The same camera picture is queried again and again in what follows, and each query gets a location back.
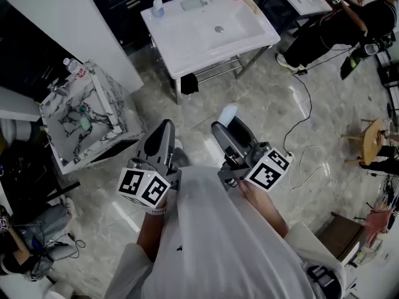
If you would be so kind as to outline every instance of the sink drain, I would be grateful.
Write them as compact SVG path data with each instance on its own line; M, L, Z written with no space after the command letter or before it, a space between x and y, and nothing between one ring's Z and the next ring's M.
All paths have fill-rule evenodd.
M217 33L222 33L222 32L224 31L224 29L223 29L221 26L216 26L216 27L214 27L214 30L215 30Z

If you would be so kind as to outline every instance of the cabinet handle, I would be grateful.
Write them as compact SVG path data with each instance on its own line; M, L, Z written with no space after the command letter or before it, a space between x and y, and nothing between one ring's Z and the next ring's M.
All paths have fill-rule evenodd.
M128 2L126 2L126 5L128 6L129 4L135 3L137 0L130 0Z
M135 3L133 3L133 4L131 4L131 5L129 5L129 6L127 7L127 9L130 10L131 8L137 6L138 4L140 4L140 0L137 1L137 2L135 2Z

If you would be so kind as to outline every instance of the white sink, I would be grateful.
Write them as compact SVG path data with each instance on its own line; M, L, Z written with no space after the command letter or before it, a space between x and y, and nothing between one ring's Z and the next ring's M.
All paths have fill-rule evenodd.
M135 110L125 114L123 88L93 62L85 66L90 72L87 78L69 75L68 96L51 93L39 107L63 174L84 167L120 140L143 134ZM90 121L88 130L81 125L82 117Z
M151 9L142 11L172 78L280 41L253 1L256 13L243 0L201 0L205 5L190 11L181 6L186 1L194 0L164 3L161 18Z

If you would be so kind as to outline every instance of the person in black clothing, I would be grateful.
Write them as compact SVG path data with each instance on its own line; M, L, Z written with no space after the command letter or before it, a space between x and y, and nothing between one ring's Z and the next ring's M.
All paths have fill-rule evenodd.
M371 171L399 175L399 151L396 146L382 146L377 156L385 156L388 159L382 162L372 162L370 165L359 163L360 167Z
M381 37L396 26L396 0L375 0L365 6L353 0L340 2L340 10L303 30L277 62L292 71L302 70L335 44L354 47L362 38Z

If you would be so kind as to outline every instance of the black pants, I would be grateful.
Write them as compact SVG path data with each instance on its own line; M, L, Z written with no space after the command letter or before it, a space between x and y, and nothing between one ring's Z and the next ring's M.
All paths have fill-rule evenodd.
M372 162L370 165L360 163L360 167L371 171L381 171L388 174L399 175L399 161L393 158L397 154L397 149L393 146L382 146L377 156L385 156L388 159L382 162Z
M353 28L343 27L342 17L333 18L315 23L301 32L284 57L289 65L306 67L314 60L326 54L335 44L355 45L358 42L358 32Z

